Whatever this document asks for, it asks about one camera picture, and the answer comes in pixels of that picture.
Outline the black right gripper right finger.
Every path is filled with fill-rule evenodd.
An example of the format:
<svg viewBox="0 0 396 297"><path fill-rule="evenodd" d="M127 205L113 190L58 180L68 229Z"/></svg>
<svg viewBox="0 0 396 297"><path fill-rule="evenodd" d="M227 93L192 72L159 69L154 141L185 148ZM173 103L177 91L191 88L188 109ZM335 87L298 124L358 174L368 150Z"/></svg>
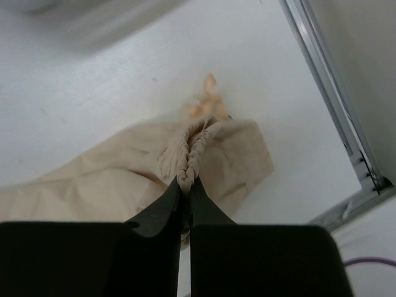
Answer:
<svg viewBox="0 0 396 297"><path fill-rule="evenodd" d="M197 179L189 193L193 296L351 296L330 233L314 225L239 225Z"/></svg>

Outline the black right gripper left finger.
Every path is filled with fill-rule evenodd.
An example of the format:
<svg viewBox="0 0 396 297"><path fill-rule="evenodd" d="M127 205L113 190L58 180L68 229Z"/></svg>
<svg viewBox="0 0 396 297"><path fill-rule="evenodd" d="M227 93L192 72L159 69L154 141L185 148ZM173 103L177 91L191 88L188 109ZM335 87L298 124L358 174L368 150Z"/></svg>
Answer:
<svg viewBox="0 0 396 297"><path fill-rule="evenodd" d="M122 223L4 222L2 296L176 296L182 193L176 181Z"/></svg>

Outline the beige trousers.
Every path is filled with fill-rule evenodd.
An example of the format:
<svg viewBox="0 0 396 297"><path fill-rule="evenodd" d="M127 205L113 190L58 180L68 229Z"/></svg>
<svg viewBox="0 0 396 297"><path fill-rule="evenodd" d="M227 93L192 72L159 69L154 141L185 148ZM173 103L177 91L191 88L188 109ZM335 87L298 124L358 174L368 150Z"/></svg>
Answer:
<svg viewBox="0 0 396 297"><path fill-rule="evenodd" d="M234 214L274 170L256 122L231 119L213 75L180 122L126 128L36 181L1 190L1 220L121 222L175 181L183 194L200 179Z"/></svg>

